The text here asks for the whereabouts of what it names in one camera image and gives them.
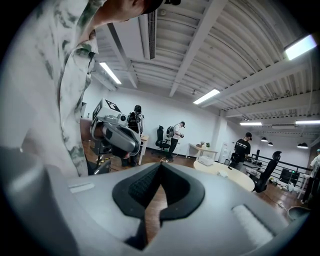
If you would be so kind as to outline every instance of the black railing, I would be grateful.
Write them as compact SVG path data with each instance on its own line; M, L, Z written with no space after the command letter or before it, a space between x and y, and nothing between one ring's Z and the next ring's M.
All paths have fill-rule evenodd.
M263 170L266 169L267 165L269 164L269 161L272 160L271 158L256 154L252 154L252 158L257 159L262 163L261 168ZM296 188L299 188L302 187L301 185L304 181L303 174L307 173L307 171L312 170L288 162L279 161L271 176L277 180L280 180L283 183L292 182L293 184L295 184Z

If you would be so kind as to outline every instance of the white box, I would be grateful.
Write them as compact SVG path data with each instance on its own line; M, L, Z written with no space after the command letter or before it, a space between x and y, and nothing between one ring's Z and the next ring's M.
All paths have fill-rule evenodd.
M204 164L205 166L211 166L214 164L214 160L207 156L200 156L198 159L199 163Z

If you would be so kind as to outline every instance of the black t-shirt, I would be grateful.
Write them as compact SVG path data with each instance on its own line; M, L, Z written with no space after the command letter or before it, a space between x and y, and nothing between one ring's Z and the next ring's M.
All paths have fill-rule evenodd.
M245 141L244 139L239 139L235 146L234 146L235 152L239 155L239 162L245 161L245 155L250 154L250 143L248 141Z

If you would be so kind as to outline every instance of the robotic arm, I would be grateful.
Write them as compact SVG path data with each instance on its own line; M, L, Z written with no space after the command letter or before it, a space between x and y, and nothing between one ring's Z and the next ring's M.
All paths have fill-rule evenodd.
M121 113L116 104L102 98L92 114L90 133L96 141L97 124L103 123L103 136L108 142L110 152L117 157L138 154L141 144L140 135L128 128L127 117Z

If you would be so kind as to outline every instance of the ceiling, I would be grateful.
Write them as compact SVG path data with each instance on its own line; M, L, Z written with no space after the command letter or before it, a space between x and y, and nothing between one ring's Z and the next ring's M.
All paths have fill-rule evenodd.
M156 19L155 58L128 58L112 26L96 31L99 55L121 80L103 83L159 93L192 104L213 89L219 94L199 105L252 127L258 135L316 139L320 125L274 130L273 124L320 118L320 73L316 49L288 60L284 48L307 33L285 8L267 0L182 0L162 4Z

